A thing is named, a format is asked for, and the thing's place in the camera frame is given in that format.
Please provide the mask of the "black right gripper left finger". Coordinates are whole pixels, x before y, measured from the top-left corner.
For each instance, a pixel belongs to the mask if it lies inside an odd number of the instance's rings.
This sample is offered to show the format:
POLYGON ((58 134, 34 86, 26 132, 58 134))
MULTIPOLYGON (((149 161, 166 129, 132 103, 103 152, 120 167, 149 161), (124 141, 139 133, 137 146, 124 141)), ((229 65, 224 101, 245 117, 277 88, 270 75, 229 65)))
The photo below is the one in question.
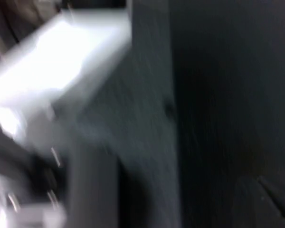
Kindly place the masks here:
POLYGON ((68 228, 119 226, 119 162, 105 152, 72 156, 68 180, 68 228))

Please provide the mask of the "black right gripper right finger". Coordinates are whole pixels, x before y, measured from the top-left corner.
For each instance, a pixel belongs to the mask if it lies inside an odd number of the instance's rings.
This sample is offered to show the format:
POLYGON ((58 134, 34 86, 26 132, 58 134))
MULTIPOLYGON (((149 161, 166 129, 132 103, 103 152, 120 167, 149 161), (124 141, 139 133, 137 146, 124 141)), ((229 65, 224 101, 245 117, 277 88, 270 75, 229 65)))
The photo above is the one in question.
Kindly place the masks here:
POLYGON ((263 176, 235 185, 236 228, 285 228, 285 185, 263 176))

